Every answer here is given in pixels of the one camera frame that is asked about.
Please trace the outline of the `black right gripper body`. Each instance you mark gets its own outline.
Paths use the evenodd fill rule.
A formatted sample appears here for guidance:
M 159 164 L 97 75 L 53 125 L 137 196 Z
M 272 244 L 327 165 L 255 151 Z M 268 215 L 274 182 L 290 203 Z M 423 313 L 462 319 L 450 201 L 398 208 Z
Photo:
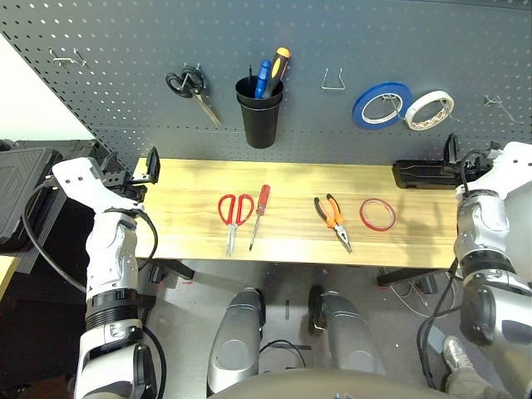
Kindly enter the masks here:
M 477 180 L 482 175 L 485 175 L 492 169 L 493 161 L 487 159 L 472 159 L 468 160 L 465 163 L 465 177 L 468 180 Z M 445 163 L 442 168 L 440 175 L 445 177 L 453 177 L 455 180 L 460 179 L 460 170 L 461 163 L 457 162 L 455 164 Z

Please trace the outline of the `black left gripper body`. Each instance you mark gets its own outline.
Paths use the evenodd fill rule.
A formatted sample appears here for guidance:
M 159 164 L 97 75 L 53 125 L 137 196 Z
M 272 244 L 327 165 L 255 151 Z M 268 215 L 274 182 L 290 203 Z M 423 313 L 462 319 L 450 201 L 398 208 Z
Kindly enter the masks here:
M 135 177 L 121 166 L 117 170 L 103 170 L 103 185 L 120 197 L 143 203 L 147 188 L 144 178 Z

